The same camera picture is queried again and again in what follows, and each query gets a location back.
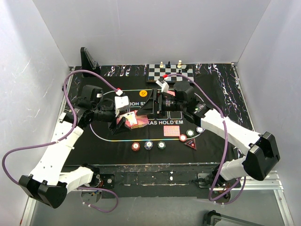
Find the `red playing card box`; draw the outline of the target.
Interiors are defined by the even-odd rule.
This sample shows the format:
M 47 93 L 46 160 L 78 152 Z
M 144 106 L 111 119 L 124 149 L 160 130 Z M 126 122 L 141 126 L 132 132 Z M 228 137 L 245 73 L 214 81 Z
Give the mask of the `red playing card box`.
M 127 126 L 131 127 L 131 126 L 134 126 L 134 125 L 138 124 L 138 121 L 136 119 L 135 111 L 131 111 L 131 112 L 120 115 L 117 118 L 117 123 L 119 123 L 122 120 L 122 118 L 125 118 Z

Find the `yellow big blind button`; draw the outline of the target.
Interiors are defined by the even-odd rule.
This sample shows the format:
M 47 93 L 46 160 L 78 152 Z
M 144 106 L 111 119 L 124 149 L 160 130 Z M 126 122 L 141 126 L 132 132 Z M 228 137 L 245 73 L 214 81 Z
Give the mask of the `yellow big blind button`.
M 148 92 L 147 92 L 146 90 L 141 90 L 141 91 L 139 92 L 139 95 L 140 95 L 141 97 L 146 97 L 146 96 L 148 95 Z

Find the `red-backed playing card deck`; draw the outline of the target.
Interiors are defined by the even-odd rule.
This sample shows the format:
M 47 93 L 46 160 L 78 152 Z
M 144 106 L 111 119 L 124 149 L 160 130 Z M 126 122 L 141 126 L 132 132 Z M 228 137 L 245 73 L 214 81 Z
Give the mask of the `red-backed playing card deck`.
M 142 128 L 142 127 L 145 127 L 146 125 L 148 125 L 148 117 L 147 115 L 137 115 L 137 110 L 134 110 L 135 111 L 135 114 L 136 114 L 136 119 L 138 121 L 138 124 L 137 125 L 134 125 L 134 126 L 128 126 L 129 128 L 131 129 L 137 129 L 137 128 Z

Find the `red poker chip stack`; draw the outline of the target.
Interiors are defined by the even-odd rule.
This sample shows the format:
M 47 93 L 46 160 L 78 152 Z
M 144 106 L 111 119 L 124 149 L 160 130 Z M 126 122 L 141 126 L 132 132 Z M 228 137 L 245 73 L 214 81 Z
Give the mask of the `red poker chip stack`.
M 140 144 L 138 142 L 134 142 L 131 146 L 133 151 L 139 151 L 140 150 Z

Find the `dealt red-backed playing card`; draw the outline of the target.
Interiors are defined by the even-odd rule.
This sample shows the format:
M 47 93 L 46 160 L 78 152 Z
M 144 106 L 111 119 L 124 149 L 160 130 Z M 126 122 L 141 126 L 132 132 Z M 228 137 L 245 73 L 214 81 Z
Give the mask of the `dealt red-backed playing card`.
M 163 127 L 163 134 L 165 137 L 179 137 L 180 136 L 180 126 L 169 126 L 165 125 Z

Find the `blue poker chip stack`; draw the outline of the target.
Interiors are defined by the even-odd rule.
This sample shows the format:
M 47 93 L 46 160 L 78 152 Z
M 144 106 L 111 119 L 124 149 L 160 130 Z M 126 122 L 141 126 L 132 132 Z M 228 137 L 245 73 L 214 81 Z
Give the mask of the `blue poker chip stack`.
M 152 149 L 152 147 L 153 147 L 153 142 L 152 142 L 152 141 L 146 141 L 146 142 L 145 142 L 144 148 L 145 148 L 146 150 L 150 150 L 150 149 Z

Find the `green poker chip stack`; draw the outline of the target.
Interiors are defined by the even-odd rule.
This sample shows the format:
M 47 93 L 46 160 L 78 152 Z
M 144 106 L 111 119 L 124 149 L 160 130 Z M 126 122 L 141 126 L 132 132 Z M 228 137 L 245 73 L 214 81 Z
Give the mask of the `green poker chip stack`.
M 158 148 L 159 148 L 159 149 L 163 150 L 163 149 L 165 149 L 165 147 L 166 147 L 165 142 L 163 142 L 163 141 L 159 141 L 159 142 L 158 142 Z

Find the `red chips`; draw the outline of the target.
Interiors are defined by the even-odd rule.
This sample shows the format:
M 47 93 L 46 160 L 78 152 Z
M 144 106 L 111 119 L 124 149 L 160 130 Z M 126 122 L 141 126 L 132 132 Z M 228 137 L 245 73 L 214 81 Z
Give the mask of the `red chips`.
M 181 135 L 179 136 L 179 140 L 180 140 L 181 142 L 185 142 L 185 141 L 187 140 L 186 135 L 185 135 L 185 134 L 181 134 Z

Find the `green chips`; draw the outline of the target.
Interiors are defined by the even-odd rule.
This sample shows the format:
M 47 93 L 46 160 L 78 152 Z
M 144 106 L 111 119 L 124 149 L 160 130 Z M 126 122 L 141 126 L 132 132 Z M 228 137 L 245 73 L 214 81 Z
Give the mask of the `green chips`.
M 194 131 L 191 130 L 191 129 L 189 129 L 189 130 L 186 131 L 186 135 L 187 135 L 188 137 L 193 137 L 193 136 L 194 136 Z

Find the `black triangular all-in marker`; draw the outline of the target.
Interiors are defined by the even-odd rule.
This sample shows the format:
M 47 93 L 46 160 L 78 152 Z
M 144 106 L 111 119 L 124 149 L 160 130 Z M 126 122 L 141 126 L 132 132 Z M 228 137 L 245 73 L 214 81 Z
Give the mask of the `black triangular all-in marker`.
M 191 140 L 188 140 L 187 142 L 184 143 L 186 146 L 196 150 L 196 140 L 193 138 Z

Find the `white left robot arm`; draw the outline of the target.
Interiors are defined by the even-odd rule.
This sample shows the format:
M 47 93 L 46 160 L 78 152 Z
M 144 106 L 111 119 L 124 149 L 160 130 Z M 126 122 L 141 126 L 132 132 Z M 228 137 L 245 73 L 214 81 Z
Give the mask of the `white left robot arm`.
M 30 174 L 21 176 L 18 181 L 29 197 L 54 209 L 72 190 L 80 186 L 97 188 L 103 182 L 100 170 L 89 164 L 61 175 L 71 150 L 91 122 L 106 122 L 112 134 L 118 134 L 144 127 L 149 121 L 149 116 L 140 110 L 129 111 L 129 98 L 121 90 L 114 99 L 109 99 L 103 97 L 102 88 L 86 85 L 81 95 L 67 104 L 68 109 L 63 111 L 56 124 L 52 144 Z

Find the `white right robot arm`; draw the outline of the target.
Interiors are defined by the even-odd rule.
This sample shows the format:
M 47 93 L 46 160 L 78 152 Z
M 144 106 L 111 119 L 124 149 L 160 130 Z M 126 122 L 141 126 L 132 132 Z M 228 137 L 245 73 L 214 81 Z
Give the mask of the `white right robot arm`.
M 194 88 L 187 81 L 174 84 L 174 95 L 168 93 L 169 85 L 165 78 L 156 83 L 161 88 L 157 94 L 156 114 L 181 111 L 186 120 L 224 138 L 226 143 L 231 143 L 243 153 L 242 158 L 221 162 L 213 173 L 216 186 L 223 187 L 232 179 L 246 176 L 263 181 L 280 161 L 276 139 L 271 133 L 251 131 L 222 116 L 213 105 L 197 100 Z

